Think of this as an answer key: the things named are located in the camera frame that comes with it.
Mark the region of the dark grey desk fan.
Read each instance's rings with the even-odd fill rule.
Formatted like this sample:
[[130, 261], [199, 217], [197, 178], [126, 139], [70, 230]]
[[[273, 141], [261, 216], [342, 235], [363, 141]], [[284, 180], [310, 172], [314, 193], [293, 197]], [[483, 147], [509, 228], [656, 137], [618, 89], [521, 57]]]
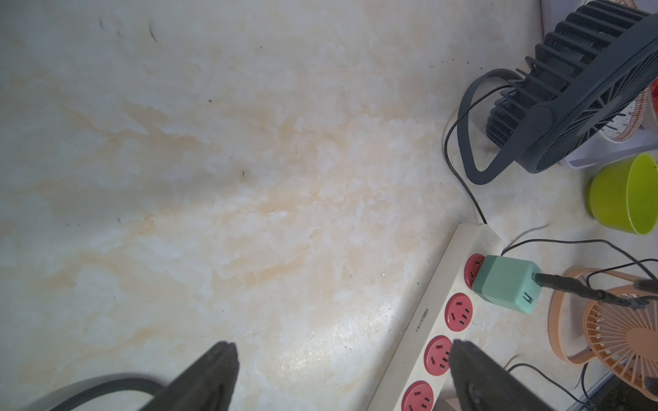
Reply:
[[[498, 68], [467, 88], [457, 137], [464, 171], [488, 184], [512, 163], [532, 174], [562, 161], [610, 123], [657, 77], [657, 16], [611, 1], [590, 1], [536, 45], [529, 72]], [[487, 137], [500, 149], [480, 171], [466, 116], [486, 80], [503, 80], [490, 111]]]

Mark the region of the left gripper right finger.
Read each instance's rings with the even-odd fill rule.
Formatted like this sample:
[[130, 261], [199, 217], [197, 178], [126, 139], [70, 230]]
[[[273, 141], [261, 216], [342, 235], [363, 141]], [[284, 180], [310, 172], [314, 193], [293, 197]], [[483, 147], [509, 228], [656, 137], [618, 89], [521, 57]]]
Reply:
[[449, 366], [462, 410], [551, 410], [471, 342], [453, 341]]

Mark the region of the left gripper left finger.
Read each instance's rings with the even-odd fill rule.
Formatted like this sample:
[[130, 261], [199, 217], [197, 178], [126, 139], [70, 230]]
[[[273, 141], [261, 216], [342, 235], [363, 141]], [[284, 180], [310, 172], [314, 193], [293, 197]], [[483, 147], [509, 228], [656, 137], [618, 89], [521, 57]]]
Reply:
[[142, 410], [228, 410], [240, 364], [234, 342], [218, 342]]

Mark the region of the green USB power adapter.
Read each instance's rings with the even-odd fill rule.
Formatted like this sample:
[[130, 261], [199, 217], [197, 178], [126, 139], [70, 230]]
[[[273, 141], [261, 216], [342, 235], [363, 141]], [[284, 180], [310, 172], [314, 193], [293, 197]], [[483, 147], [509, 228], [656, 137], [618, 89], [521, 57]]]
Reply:
[[533, 276], [541, 268], [529, 260], [488, 255], [471, 285], [483, 300], [519, 313], [532, 314], [541, 294]]

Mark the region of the white red power strip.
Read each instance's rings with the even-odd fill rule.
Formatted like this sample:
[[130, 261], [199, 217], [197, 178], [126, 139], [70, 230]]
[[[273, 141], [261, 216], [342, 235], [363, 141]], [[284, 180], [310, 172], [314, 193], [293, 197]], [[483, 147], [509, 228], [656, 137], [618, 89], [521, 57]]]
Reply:
[[453, 342], [474, 319], [469, 285], [502, 240], [486, 224], [457, 226], [380, 381], [369, 410], [432, 410], [450, 376]]

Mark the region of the orange desk fan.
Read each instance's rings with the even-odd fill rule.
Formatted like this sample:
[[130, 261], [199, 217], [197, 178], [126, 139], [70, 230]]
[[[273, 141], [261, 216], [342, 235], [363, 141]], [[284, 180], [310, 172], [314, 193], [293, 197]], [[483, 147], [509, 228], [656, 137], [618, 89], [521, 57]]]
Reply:
[[566, 293], [553, 293], [548, 311], [548, 339], [562, 361], [581, 366], [598, 359], [610, 372], [647, 399], [657, 400], [657, 302], [632, 309], [590, 301], [580, 320], [587, 348], [569, 356], [561, 342]]

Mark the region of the lime green bowl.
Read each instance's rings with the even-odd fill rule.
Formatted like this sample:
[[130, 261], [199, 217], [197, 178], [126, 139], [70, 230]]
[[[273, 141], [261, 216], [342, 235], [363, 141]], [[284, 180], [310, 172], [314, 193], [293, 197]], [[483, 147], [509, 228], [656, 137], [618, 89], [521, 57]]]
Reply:
[[603, 167], [587, 190], [587, 207], [610, 229], [647, 236], [657, 225], [657, 162], [648, 153]]

